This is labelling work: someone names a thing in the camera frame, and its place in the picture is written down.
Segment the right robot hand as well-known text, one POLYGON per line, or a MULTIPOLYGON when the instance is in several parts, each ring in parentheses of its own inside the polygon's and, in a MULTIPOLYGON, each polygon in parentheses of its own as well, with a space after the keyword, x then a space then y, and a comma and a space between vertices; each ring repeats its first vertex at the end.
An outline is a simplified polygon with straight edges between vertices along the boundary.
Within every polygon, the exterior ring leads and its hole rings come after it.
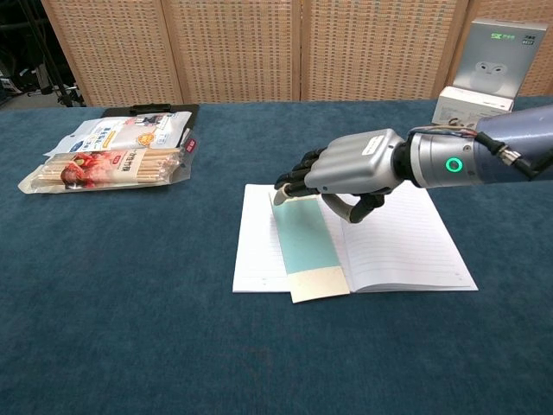
POLYGON ((357 133, 306 153, 276 179, 273 204, 320 195, 341 219, 356 224, 412 178, 408 143, 394 130, 357 133))

